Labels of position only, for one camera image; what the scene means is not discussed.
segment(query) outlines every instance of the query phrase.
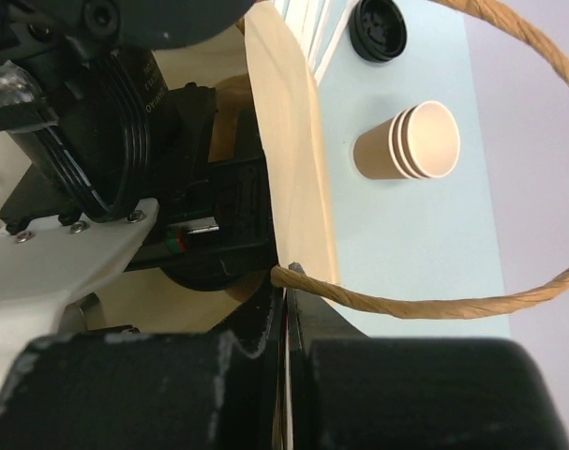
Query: paper bag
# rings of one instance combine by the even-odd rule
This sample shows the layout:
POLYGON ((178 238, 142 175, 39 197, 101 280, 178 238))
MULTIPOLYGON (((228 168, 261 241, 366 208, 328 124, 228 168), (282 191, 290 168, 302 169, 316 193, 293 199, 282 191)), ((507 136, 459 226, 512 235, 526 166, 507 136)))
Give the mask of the paper bag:
POLYGON ((272 2, 245 17, 248 74, 267 160, 279 264, 339 283, 317 86, 272 2))

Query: paper cup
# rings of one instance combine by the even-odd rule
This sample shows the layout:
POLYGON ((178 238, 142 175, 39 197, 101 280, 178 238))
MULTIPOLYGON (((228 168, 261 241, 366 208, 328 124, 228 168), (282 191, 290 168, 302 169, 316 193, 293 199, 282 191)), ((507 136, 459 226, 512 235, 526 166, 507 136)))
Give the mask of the paper cup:
POLYGON ((405 149, 403 148, 401 131, 403 124, 407 120, 408 116, 415 110, 415 108, 409 108, 401 113, 398 120, 393 125, 393 157, 397 160, 398 165, 403 169, 405 173, 408 173, 411 178, 423 179, 427 178, 421 173, 416 171, 411 167, 407 157, 405 156, 405 149))
POLYGON ((400 151, 413 173, 442 178, 457 165, 460 137, 451 112, 438 101, 413 108, 400 125, 400 151))
POLYGON ((362 134, 355 142, 355 165, 364 177, 372 180, 411 178, 394 156, 393 128, 400 115, 362 134))

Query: cup rim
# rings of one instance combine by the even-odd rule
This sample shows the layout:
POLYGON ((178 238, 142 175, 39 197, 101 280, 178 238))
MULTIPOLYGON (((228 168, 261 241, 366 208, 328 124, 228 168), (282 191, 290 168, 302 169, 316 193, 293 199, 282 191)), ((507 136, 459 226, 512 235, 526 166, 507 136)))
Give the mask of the cup rim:
POLYGON ((398 121, 393 126, 393 146, 394 146, 394 157, 399 160, 399 164, 403 166, 405 172, 409 173, 412 178, 423 180, 427 179, 427 176, 424 173, 421 173, 418 168, 413 167, 411 163, 408 161, 407 156, 405 155, 406 148, 403 145, 402 141, 402 132, 403 132, 403 124, 405 121, 412 115, 412 112, 415 110, 415 107, 407 108, 400 114, 398 121))
POLYGON ((410 164, 414 168, 418 169, 419 172, 423 173, 428 178, 444 178, 446 175, 451 173, 455 169, 455 167, 457 166, 457 163, 459 160, 459 155, 461 153, 461 137, 459 134, 459 128, 457 125, 457 121, 455 120, 455 117, 453 116, 451 111, 444 104, 440 103, 437 100, 425 101, 425 102, 420 103, 419 105, 417 105, 413 108, 413 112, 411 114, 411 117, 409 119, 405 120, 405 122, 403 124, 403 129, 401 131, 401 139, 403 141, 403 148, 405 150, 405 156, 407 157, 407 160, 410 162, 410 164), (432 171, 429 171, 428 169, 425 169, 424 166, 422 164, 420 164, 420 161, 419 161, 419 158, 417 157, 417 155, 415 155, 411 151, 411 149, 412 149, 412 139, 411 139, 412 120, 411 120, 411 118, 413 118, 415 113, 417 113, 421 108, 424 108, 424 107, 430 106, 430 105, 436 105, 436 106, 441 108, 441 111, 446 113, 446 116, 451 119, 450 123, 452 123, 453 133, 457 137, 457 149, 456 149, 455 154, 454 154, 453 162, 449 165, 449 167, 446 171, 438 172, 438 173, 434 173, 432 171))
POLYGON ((399 164, 399 162, 397 161, 397 158, 395 157, 395 150, 393 148, 394 145, 394 141, 395 141, 395 137, 393 135, 393 130, 395 129, 395 124, 398 122, 398 119, 400 118, 400 116, 403 114, 404 112, 400 112, 399 114, 397 114, 392 120, 390 127, 388 128, 388 153, 390 154, 390 158, 393 160, 393 164, 395 165, 395 167, 397 168, 397 170, 400 172, 401 175, 403 175, 405 178, 413 178, 413 176, 411 176, 409 173, 407 173, 407 171, 405 171, 405 169, 403 169, 403 167, 401 167, 401 165, 399 164))

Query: light blue table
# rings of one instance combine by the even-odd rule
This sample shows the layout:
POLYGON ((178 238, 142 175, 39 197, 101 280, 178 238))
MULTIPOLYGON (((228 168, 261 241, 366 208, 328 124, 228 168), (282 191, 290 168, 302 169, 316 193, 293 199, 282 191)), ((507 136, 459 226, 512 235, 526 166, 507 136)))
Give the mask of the light blue table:
MULTIPOLYGON (((345 33, 320 85, 342 285, 408 300, 501 294, 501 259, 463 17, 426 0, 397 4, 407 23, 407 50, 393 62, 372 65, 354 52, 345 33), (352 162, 357 136, 430 99, 447 105, 457 119, 462 153, 456 170, 442 180, 363 178, 352 162)), ((374 337, 509 337, 506 317, 402 321, 337 310, 374 337)))

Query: black cup lid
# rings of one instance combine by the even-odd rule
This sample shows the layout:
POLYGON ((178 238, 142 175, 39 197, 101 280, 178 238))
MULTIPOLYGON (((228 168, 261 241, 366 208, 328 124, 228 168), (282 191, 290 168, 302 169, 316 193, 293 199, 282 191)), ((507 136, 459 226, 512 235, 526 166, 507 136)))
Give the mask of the black cup lid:
POLYGON ((407 45, 405 21, 392 0, 362 0, 349 19, 352 46, 364 59, 383 63, 407 45))

